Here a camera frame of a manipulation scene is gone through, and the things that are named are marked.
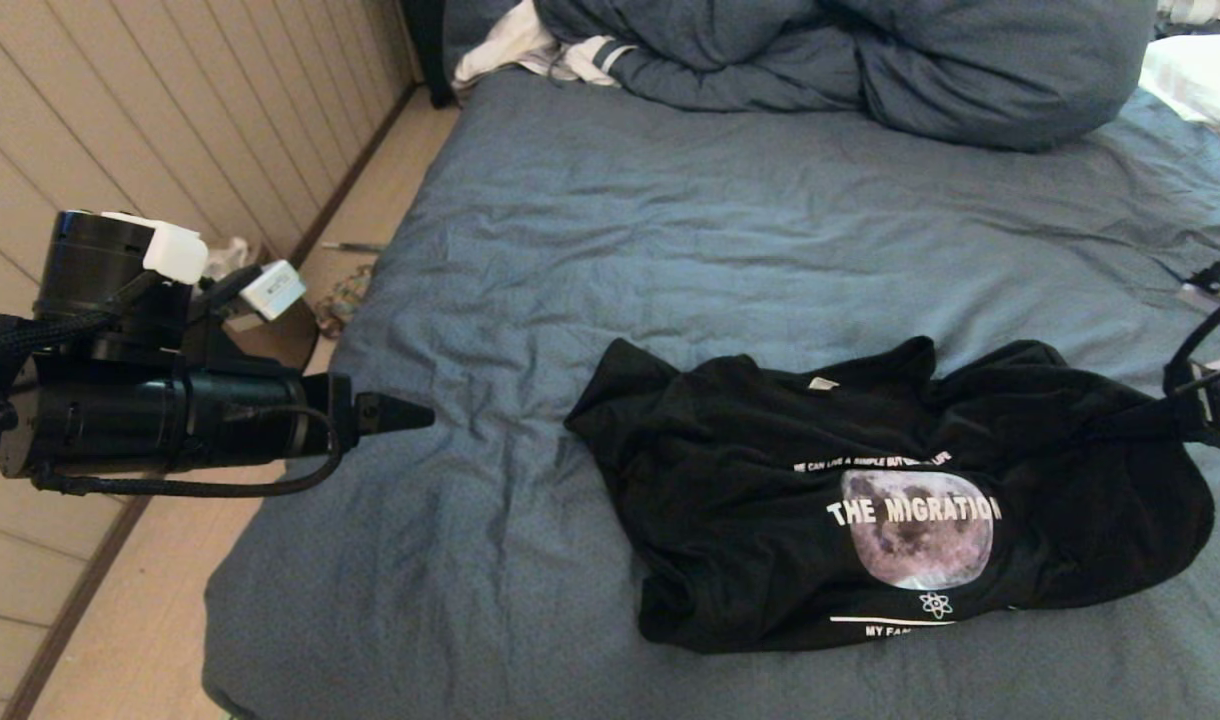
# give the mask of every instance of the wooden floor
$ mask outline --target wooden floor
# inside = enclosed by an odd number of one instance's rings
[[[456,110],[433,110],[418,90],[331,221],[322,242],[387,243],[409,210]],[[303,266],[309,299],[373,256],[318,249]],[[325,369],[322,340],[309,370]],[[281,465],[207,471],[212,482],[267,482]],[[144,511],[33,711],[34,719],[220,720],[200,689],[214,566],[257,510],[255,500],[157,498]]]

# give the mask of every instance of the atom symbol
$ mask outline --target atom symbol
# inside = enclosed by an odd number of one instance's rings
[[[921,610],[935,615],[935,620],[943,620],[943,616],[952,613],[948,605],[948,596],[936,592],[927,592],[921,596]]]

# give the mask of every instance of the blue comforter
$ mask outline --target blue comforter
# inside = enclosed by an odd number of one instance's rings
[[[1144,94],[1028,155],[487,77],[336,354],[437,425],[264,503],[209,585],[204,682],[277,720],[1220,718],[1219,452],[1213,537],[1157,588],[700,657],[638,633],[647,569],[561,427],[616,337],[806,370],[925,333],[944,373],[1036,338],[1155,393],[1200,320],[1177,275],[1219,257],[1220,140]]]
[[[692,110],[865,109],[898,129],[1039,150],[1125,104],[1153,0],[536,0],[560,40],[612,37],[625,88]]]

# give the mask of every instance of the white connector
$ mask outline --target white connector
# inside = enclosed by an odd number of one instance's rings
[[[102,214],[102,216],[152,228],[152,242],[143,256],[144,270],[157,270],[165,277],[184,284],[196,284],[203,278],[209,249],[199,232],[162,220],[140,218],[138,215]]]
[[[305,292],[307,287],[299,279],[294,266],[285,260],[277,260],[274,264],[264,265],[264,273],[245,286],[240,295],[251,310],[271,322],[290,309]]]

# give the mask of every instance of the black cable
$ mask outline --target black cable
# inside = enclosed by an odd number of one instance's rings
[[[239,483],[194,483],[189,480],[111,480],[90,477],[90,475],[57,475],[43,469],[33,478],[39,489],[56,489],[66,495],[84,495],[88,492],[102,492],[109,495],[182,495],[182,497],[277,497],[304,492],[321,484],[339,467],[344,459],[344,448],[339,443],[339,432],[321,410],[299,405],[270,405],[266,408],[229,406],[227,419],[256,419],[259,415],[299,414],[317,420],[326,427],[326,463],[309,475],[287,482],[239,484]]]
[[[1164,380],[1164,388],[1163,388],[1166,392],[1168,397],[1185,395],[1185,393],[1190,393],[1192,391],[1203,388],[1220,380],[1220,370],[1219,370],[1219,372],[1216,373],[1205,375],[1204,378],[1198,378],[1190,383],[1185,383],[1177,388],[1171,384],[1174,370],[1181,366],[1182,364],[1186,364],[1190,360],[1192,351],[1196,350],[1196,347],[1200,345],[1200,343],[1211,332],[1214,332],[1214,329],[1218,328],[1219,325],[1220,325],[1220,305],[1218,310],[1210,312],[1210,315],[1208,315],[1204,320],[1202,320],[1200,325],[1196,327],[1196,331],[1192,331],[1192,333],[1187,336],[1187,338],[1185,338],[1182,345],[1180,345],[1179,349],[1174,351],[1171,361],[1169,361],[1169,364],[1166,365],[1168,372],[1166,372],[1166,378]]]
[[[116,325],[122,312],[134,305],[144,292],[150,290],[156,283],[165,278],[156,270],[144,270],[135,275],[135,278],[126,283],[107,300],[104,300],[102,310],[90,310],[71,319],[54,320],[49,323],[34,323],[30,327],[20,328],[0,334],[0,364],[6,364],[15,358],[29,355],[32,351],[41,350],[44,347],[62,345],[65,342],[76,340],[106,329]]]

